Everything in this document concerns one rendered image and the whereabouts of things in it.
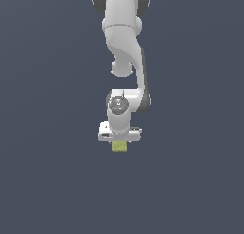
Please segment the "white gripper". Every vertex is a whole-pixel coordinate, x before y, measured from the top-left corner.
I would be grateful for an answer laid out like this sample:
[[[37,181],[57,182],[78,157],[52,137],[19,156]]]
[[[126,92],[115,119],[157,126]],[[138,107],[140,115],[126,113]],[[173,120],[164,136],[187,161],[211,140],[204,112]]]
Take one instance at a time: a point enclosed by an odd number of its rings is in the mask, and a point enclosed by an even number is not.
[[[115,133],[109,128],[109,122],[103,121],[100,123],[98,131],[99,141],[139,141],[141,139],[142,129],[139,127],[131,127],[127,132]]]

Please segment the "small yellow-green block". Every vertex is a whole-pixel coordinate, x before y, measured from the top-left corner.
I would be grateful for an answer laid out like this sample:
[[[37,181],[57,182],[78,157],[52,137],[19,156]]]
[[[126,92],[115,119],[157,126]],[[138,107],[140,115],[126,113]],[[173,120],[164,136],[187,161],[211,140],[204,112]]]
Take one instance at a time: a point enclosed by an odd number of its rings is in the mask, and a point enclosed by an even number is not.
[[[126,141],[113,141],[112,142],[112,151],[113,152],[126,152],[127,151],[127,142]]]

